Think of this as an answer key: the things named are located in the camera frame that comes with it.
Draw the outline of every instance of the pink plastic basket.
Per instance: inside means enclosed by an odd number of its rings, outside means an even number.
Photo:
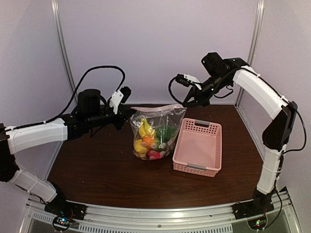
[[[214,177],[222,168],[222,126],[183,119],[173,165],[174,170]]]

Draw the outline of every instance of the white robotic arm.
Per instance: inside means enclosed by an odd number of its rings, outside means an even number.
[[[94,127],[113,124],[120,130],[124,122],[135,113],[135,110],[122,105],[129,97],[131,90],[123,87],[117,90],[108,103],[100,105],[103,100],[100,91],[87,89],[78,95],[78,105],[71,114],[60,115],[49,122],[39,122],[25,126],[4,127],[0,124],[0,181],[10,182],[36,195],[45,203],[48,210],[58,216],[66,216],[68,209],[75,211],[75,206],[66,202],[66,197],[56,184],[43,181],[19,168],[14,154],[27,148],[50,142],[62,142],[81,137]]]
[[[211,75],[205,82],[200,83],[192,76],[189,79],[190,76],[186,74],[178,74],[170,81],[169,92],[175,101],[185,107],[207,106],[210,98],[220,89],[236,83],[246,90],[272,119],[262,135],[265,158],[260,180],[253,194],[254,201],[244,210],[239,205],[245,204],[237,204],[233,207],[234,213],[239,212],[235,214],[236,218],[261,214],[271,209],[271,196],[281,172],[283,153],[293,128],[297,105],[276,92],[241,58],[222,59],[217,53],[209,53],[202,59],[202,64]],[[179,101],[171,91],[173,81],[186,87],[192,86],[183,102]]]

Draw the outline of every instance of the metal pole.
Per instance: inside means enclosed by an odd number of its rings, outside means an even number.
[[[256,52],[258,42],[259,42],[259,36],[260,36],[261,28],[262,28],[263,13],[264,13],[264,0],[258,0],[252,43],[251,43],[251,47],[250,47],[248,58],[247,58],[247,62],[250,66],[253,65],[253,62],[255,59],[255,52]],[[244,93],[244,89],[240,88],[238,98],[235,103],[236,108],[240,106],[243,93]]]
[[[58,0],[51,0],[51,3],[52,3],[52,12],[53,12],[53,17],[54,17],[54,22],[56,25],[56,32],[57,32],[59,49],[60,49],[61,57],[63,60],[63,65],[65,68],[66,76],[68,79],[69,87],[70,87],[71,93],[73,93],[75,88],[76,88],[76,85],[75,85],[73,77],[72,77],[72,72],[70,69],[69,59],[68,59],[68,55],[67,55],[67,51],[66,51],[66,45],[65,45],[60,15],[59,15]],[[74,101],[76,104],[78,103],[78,95],[77,94],[74,96]]]

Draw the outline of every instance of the basket handle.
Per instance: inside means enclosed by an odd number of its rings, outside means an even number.
[[[201,126],[201,127],[209,127],[210,122],[209,121],[204,121],[204,120],[195,120],[194,125],[196,126]]]
[[[194,169],[201,170],[201,171],[206,170],[205,166],[199,166],[199,165],[195,165],[195,164],[187,164],[187,167],[194,168]]]

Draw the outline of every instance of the wire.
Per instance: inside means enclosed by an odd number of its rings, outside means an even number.
[[[173,92],[172,92],[172,83],[173,83],[175,80],[176,80],[176,77],[172,78],[172,79],[170,80],[170,82],[169,82],[169,93],[170,93],[171,97],[172,97],[177,103],[183,104],[183,102],[180,101],[179,99],[177,99],[177,98],[174,96]]]
[[[302,119],[302,116],[300,115],[300,113],[295,110],[297,115],[299,116],[300,118],[300,121],[301,121],[301,124],[302,124],[302,128],[303,128],[303,133],[304,133],[304,137],[305,137],[305,140],[304,140],[304,143],[303,143],[303,146],[299,149],[290,149],[290,150],[286,150],[284,151],[283,154],[286,154],[288,152],[294,152],[294,151],[302,151],[305,147],[306,147],[306,144],[307,144],[307,130],[306,130],[306,126],[305,126],[305,123],[303,122],[303,119]]]
[[[37,122],[37,123],[32,123],[32,124],[27,124],[27,125],[20,125],[20,126],[17,126],[17,127],[12,128],[12,129],[7,129],[5,132],[11,131],[11,130],[23,129],[23,128],[26,128],[26,127],[31,127],[31,126],[36,126],[36,125],[42,125],[42,124],[49,123],[49,122],[52,122],[52,121],[56,120],[57,118],[59,118],[59,117],[69,108],[69,106],[71,105],[71,103],[72,103],[72,101],[73,101],[73,99],[74,99],[74,96],[76,95],[76,93],[77,93],[77,91],[78,91],[79,86],[81,85],[81,83],[82,83],[83,79],[86,77],[86,75],[87,75],[89,72],[91,72],[92,70],[102,69],[102,68],[117,69],[117,70],[119,70],[119,71],[122,73],[122,80],[121,80],[119,86],[118,86],[117,89],[116,89],[116,90],[118,90],[118,89],[121,87],[121,85],[123,84],[124,80],[125,80],[125,73],[124,73],[124,71],[123,71],[120,67],[118,67],[118,66],[110,66],[110,65],[92,67],[92,68],[88,69],[88,70],[83,74],[83,76],[82,76],[81,79],[79,80],[79,82],[78,82],[78,84],[77,84],[75,90],[73,91],[72,96],[71,96],[71,98],[70,98],[70,100],[69,100],[67,106],[66,106],[57,116],[55,116],[55,117],[53,117],[53,118],[51,118],[51,119],[49,119],[49,120],[47,120],[47,121],[42,121],[42,122]]]
[[[228,97],[228,96],[230,96],[232,93],[233,93],[233,89],[232,88],[229,88],[228,86],[225,86],[228,90],[230,90],[230,92],[229,93],[227,93],[226,95],[224,95],[224,96],[216,96],[215,94],[214,94],[214,97],[216,97],[216,98],[218,98],[218,99],[223,99],[223,98],[226,98],[226,97]]]
[[[281,214],[281,212],[282,212],[282,208],[283,208],[282,199],[281,199],[280,194],[278,193],[277,188],[276,188],[276,181],[274,182],[274,189],[275,189],[275,191],[276,191],[276,195],[277,195],[278,199],[280,200],[281,206],[280,206],[280,210],[279,210],[277,216],[275,217],[275,219],[273,219],[273,221],[272,221],[268,226],[264,227],[264,228],[263,228],[264,230],[267,229],[267,228],[269,228],[269,227],[271,227],[272,224],[275,223],[275,221],[277,220],[277,218],[280,216],[280,214]]]
[[[91,131],[90,134],[90,138],[93,138],[95,136],[95,134],[97,134],[100,130],[102,130],[105,127],[105,125],[99,127],[97,130],[95,130],[95,132],[93,133],[93,131]]]

